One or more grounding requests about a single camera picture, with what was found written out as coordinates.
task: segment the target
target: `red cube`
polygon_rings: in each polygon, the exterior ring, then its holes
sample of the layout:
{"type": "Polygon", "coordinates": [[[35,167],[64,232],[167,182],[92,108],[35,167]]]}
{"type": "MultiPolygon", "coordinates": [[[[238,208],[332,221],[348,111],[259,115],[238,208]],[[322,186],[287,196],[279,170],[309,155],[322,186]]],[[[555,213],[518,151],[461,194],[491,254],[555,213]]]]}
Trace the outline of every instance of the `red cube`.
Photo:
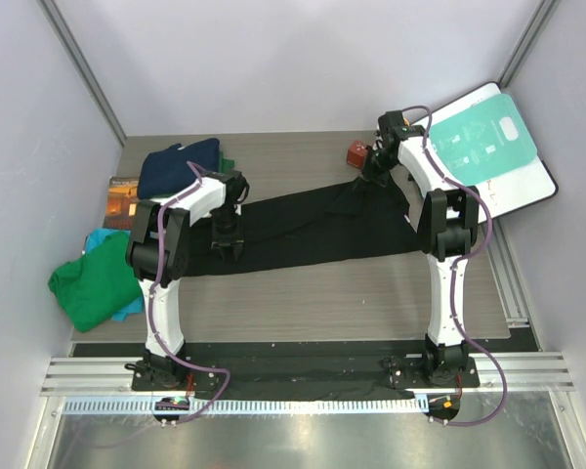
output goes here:
{"type": "Polygon", "coordinates": [[[360,140],[356,140],[348,149],[347,163],[354,168],[362,169],[364,158],[367,157],[367,147],[360,140]]]}

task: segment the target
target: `black fabric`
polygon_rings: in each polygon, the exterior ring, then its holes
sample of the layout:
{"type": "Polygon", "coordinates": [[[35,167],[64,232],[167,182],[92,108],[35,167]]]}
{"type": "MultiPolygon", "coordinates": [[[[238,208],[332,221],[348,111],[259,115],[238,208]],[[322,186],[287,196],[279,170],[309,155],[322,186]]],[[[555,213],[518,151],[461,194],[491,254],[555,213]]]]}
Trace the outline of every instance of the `black fabric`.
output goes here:
{"type": "Polygon", "coordinates": [[[393,179],[360,180],[243,205],[243,254],[225,264],[206,219],[191,230],[186,276],[221,276],[386,256],[419,249],[405,220],[408,201],[393,179]]]}

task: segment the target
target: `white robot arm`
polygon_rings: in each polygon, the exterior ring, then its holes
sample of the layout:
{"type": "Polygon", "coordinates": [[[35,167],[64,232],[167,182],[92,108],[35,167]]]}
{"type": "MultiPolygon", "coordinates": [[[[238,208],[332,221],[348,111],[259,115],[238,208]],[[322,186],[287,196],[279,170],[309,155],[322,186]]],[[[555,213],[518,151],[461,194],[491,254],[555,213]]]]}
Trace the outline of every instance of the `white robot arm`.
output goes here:
{"type": "Polygon", "coordinates": [[[239,203],[246,197],[249,185],[238,171],[227,174],[208,173],[201,181],[168,198],[142,200],[135,214],[126,252],[126,261],[146,298],[151,301],[147,311],[147,341],[144,359],[133,369],[139,380],[133,381],[135,391],[149,391],[159,386],[174,386],[187,376],[187,371],[167,357],[159,341],[168,351],[184,360],[185,338],[180,328],[178,289],[189,259],[190,228],[200,219],[212,218],[213,248],[219,249],[225,262],[240,255],[243,233],[239,203]],[[163,214],[163,233],[158,232],[157,217],[163,214]],[[158,237],[164,236],[164,259],[159,266],[158,237]],[[160,282],[152,290],[159,270],[160,282]],[[152,324],[156,325],[158,340],[152,324]]]}
{"type": "MultiPolygon", "coordinates": [[[[423,367],[426,381],[435,386],[455,382],[469,363],[465,337],[456,327],[451,310],[452,265],[471,252],[478,233],[479,206],[473,196],[450,185],[450,174],[434,149],[424,152],[424,128],[411,126],[400,111],[378,119],[379,139],[369,149],[360,178],[384,185],[389,171],[403,165],[424,196],[417,227],[420,247],[427,254],[432,282],[432,311],[426,334],[423,367]]],[[[455,318],[464,329],[463,285],[467,261],[455,266],[453,292],[455,318]]]]}

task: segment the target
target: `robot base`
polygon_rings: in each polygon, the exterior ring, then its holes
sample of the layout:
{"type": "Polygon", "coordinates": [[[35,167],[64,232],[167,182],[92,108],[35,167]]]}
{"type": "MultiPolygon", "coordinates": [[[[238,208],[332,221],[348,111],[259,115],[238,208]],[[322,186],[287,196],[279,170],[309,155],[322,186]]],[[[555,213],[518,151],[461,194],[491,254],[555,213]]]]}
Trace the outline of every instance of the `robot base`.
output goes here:
{"type": "Polygon", "coordinates": [[[466,342],[445,347],[426,334],[421,358],[389,359],[391,386],[397,390],[416,388],[478,388],[480,378],[466,342]]]}
{"type": "Polygon", "coordinates": [[[391,387],[399,391],[429,388],[479,388],[480,378],[475,360],[469,358],[464,370],[434,375],[428,373],[424,359],[391,357],[389,361],[391,387]]]}
{"type": "MultiPolygon", "coordinates": [[[[183,360],[186,359],[185,345],[176,355],[183,360]]],[[[169,357],[159,357],[148,349],[144,352],[144,359],[136,363],[126,363],[126,369],[133,371],[133,391],[173,391],[185,390],[188,385],[188,377],[191,370],[179,365],[169,357]]],[[[217,388],[217,378],[205,377],[193,381],[193,390],[214,391],[217,388]]]]}

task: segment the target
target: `white wall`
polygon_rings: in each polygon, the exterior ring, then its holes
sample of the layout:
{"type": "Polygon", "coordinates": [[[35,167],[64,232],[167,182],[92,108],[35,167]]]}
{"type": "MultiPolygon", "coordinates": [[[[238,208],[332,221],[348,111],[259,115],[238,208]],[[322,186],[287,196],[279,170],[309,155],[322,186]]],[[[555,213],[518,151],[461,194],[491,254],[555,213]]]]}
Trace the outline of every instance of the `white wall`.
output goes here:
{"type": "Polygon", "coordinates": [[[563,351],[586,408],[586,0],[560,2],[511,91],[560,192],[504,226],[539,337],[563,351]]]}
{"type": "Polygon", "coordinates": [[[0,469],[71,326],[46,285],[101,220],[119,146],[36,2],[0,1],[0,469]]]}
{"type": "Polygon", "coordinates": [[[128,135],[360,130],[496,80],[539,0],[58,0],[128,135]]]}

